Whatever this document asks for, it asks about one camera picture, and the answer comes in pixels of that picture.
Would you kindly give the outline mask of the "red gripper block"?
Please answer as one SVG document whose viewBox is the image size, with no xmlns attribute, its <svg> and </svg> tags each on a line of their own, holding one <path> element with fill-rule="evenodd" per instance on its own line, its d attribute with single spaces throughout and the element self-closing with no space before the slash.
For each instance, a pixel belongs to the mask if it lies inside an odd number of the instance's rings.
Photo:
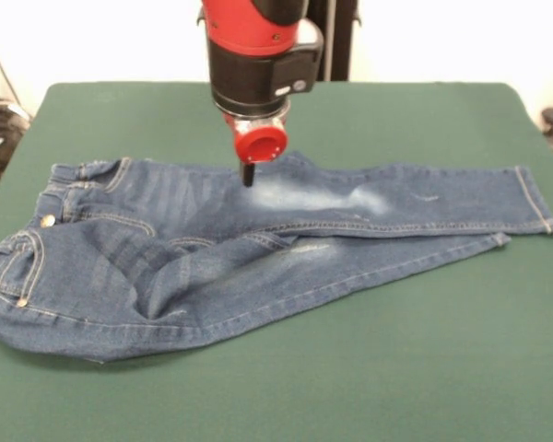
<svg viewBox="0 0 553 442">
<path fill-rule="evenodd" d="M 287 148 L 286 131 L 275 125 L 264 125 L 234 131 L 234 147 L 241 161 L 241 180 L 245 187 L 252 187 L 255 163 L 273 161 Z"/>
</svg>

